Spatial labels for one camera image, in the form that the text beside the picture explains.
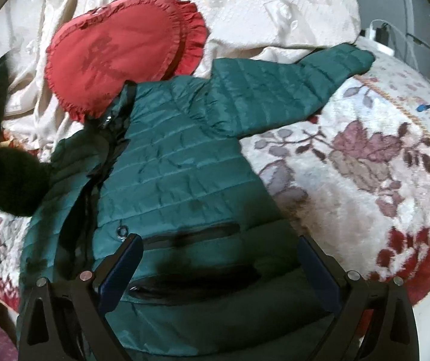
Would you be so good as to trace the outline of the teal quilted puffer jacket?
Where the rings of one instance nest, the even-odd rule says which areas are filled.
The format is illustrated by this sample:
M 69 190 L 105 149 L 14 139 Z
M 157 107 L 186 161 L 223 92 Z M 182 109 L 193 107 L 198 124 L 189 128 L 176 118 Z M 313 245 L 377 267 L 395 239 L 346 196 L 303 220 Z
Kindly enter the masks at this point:
M 349 44 L 297 63 L 217 59 L 208 79 L 128 83 L 114 138 L 92 123 L 60 141 L 20 263 L 70 279 L 140 235 L 144 252 L 108 316 L 134 360 L 306 360 L 331 323 L 298 237 L 240 140 L 300 122 L 374 55 Z

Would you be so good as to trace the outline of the floral plush blanket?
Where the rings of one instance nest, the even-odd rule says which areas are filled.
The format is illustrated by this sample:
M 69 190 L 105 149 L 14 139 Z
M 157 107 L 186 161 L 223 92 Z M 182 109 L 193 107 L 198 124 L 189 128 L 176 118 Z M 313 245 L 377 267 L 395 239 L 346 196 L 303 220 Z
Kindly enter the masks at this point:
M 366 278 L 406 279 L 417 302 L 430 291 L 430 135 L 377 89 L 376 73 L 402 79 L 406 69 L 372 55 L 314 114 L 240 147 L 297 235 Z M 14 310 L 31 219 L 0 211 L 0 298 Z

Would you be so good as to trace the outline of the red heart-shaped ruffled pillow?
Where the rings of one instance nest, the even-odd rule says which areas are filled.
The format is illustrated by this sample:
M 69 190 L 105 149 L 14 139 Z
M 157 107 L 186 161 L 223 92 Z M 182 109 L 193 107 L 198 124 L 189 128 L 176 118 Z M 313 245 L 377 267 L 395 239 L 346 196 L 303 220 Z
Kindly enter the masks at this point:
M 46 50 L 45 79 L 76 122 L 99 117 L 126 81 L 191 75 L 208 28 L 193 2 L 114 0 L 66 22 Z

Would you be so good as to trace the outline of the white power strip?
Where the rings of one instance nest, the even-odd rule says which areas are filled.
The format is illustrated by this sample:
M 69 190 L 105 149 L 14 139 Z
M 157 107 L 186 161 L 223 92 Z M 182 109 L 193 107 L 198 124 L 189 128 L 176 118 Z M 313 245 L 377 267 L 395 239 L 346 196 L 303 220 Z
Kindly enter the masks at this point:
M 378 51 L 384 53 L 385 55 L 394 56 L 395 51 L 388 46 L 375 40 L 376 31 L 369 26 L 364 29 L 364 32 L 358 36 L 356 45 L 358 47 L 366 47 L 372 51 Z

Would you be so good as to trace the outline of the cream embroidered bedspread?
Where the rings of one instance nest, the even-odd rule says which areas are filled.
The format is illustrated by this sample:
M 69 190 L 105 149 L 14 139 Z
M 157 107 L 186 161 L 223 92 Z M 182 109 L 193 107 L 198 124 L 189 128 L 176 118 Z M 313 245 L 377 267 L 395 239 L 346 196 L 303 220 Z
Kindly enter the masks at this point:
M 47 159 L 81 128 L 62 110 L 44 80 L 45 52 L 70 19 L 114 0 L 7 0 L 0 9 L 0 56 L 14 60 L 7 129 Z M 216 58 L 292 63 L 319 47 L 354 42 L 361 30 L 357 0 L 186 0 L 208 27 L 195 70 L 207 77 Z

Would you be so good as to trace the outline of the black charger plug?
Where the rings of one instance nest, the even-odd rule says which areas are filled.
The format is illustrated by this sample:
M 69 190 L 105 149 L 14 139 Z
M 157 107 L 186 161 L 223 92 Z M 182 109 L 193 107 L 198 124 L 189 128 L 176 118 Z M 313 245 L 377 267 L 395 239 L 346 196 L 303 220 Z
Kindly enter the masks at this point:
M 384 23 L 381 27 L 375 29 L 375 41 L 384 46 L 389 45 L 389 26 Z

